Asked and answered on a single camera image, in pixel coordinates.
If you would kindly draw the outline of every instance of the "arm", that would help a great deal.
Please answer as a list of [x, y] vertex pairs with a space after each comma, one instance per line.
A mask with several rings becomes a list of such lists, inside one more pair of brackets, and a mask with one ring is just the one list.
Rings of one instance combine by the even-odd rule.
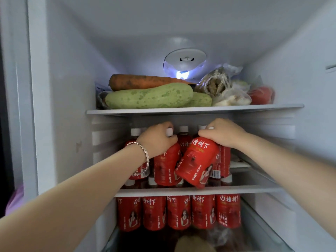
[[336, 238], [336, 168], [246, 133], [229, 120], [218, 118], [208, 127], [215, 129], [199, 135], [250, 157]]
[[[170, 122], [139, 138], [152, 158], [176, 143]], [[0, 251], [73, 251], [124, 182], [146, 161], [132, 144], [0, 219]]]

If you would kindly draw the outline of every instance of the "zucchini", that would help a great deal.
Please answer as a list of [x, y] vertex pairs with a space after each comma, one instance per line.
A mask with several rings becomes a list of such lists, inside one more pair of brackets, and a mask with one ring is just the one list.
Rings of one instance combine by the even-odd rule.
[[210, 95], [205, 93], [196, 93], [194, 92], [194, 95], [190, 102], [188, 102], [183, 107], [210, 107], [212, 103], [212, 98]]
[[191, 101], [193, 89], [184, 83], [170, 83], [149, 89], [128, 89], [109, 93], [105, 102], [111, 109], [177, 108]]

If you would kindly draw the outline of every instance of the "barcode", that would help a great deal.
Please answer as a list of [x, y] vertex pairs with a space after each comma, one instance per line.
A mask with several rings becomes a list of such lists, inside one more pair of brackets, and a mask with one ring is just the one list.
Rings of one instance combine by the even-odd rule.
[[141, 178], [143, 179], [143, 178], [146, 178], [148, 176], [149, 176], [149, 168], [143, 174], [141, 174]]
[[210, 177], [215, 178], [215, 179], [220, 179], [221, 178], [221, 171], [212, 170], [211, 174], [210, 174]]

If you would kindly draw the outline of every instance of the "silver bracelet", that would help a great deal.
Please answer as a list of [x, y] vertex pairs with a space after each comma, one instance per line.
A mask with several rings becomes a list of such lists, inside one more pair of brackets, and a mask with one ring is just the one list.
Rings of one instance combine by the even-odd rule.
[[144, 173], [148, 170], [148, 168], [149, 168], [149, 156], [148, 156], [148, 152], [147, 152], [147, 150], [146, 150], [140, 143], [138, 143], [138, 142], [136, 142], [136, 141], [129, 142], [129, 143], [126, 145], [126, 147], [127, 147], [128, 145], [131, 145], [131, 144], [137, 144], [137, 145], [139, 145], [139, 146], [142, 148], [142, 150], [144, 151], [145, 155], [146, 155], [146, 158], [147, 158], [147, 165], [146, 165], [145, 170], [144, 170], [143, 172], [140, 173], [140, 175], [142, 175], [142, 174], [144, 174]]

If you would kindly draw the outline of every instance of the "bottle cap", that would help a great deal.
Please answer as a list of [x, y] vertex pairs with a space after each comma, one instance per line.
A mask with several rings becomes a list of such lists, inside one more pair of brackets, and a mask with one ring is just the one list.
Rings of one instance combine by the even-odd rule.
[[167, 130], [166, 130], [166, 136], [167, 137], [173, 136], [173, 128], [167, 128]]
[[188, 131], [189, 130], [187, 126], [180, 126], [180, 133], [187, 133]]
[[226, 178], [221, 178], [221, 182], [232, 183], [232, 174], [229, 174]]
[[132, 128], [131, 136], [139, 136], [141, 134], [141, 128]]
[[153, 177], [149, 177], [149, 178], [148, 178], [148, 184], [149, 184], [150, 186], [156, 186], [156, 185], [157, 185], [157, 183], [155, 182], [155, 180], [154, 180]]
[[207, 126], [206, 125], [198, 125], [198, 130], [203, 130], [206, 129]]
[[125, 182], [125, 186], [133, 186], [135, 184], [135, 180], [134, 179], [128, 179]]
[[184, 182], [184, 180], [183, 180], [183, 179], [181, 179], [181, 181], [178, 183], [178, 185], [182, 185], [182, 184], [183, 184], [183, 182]]

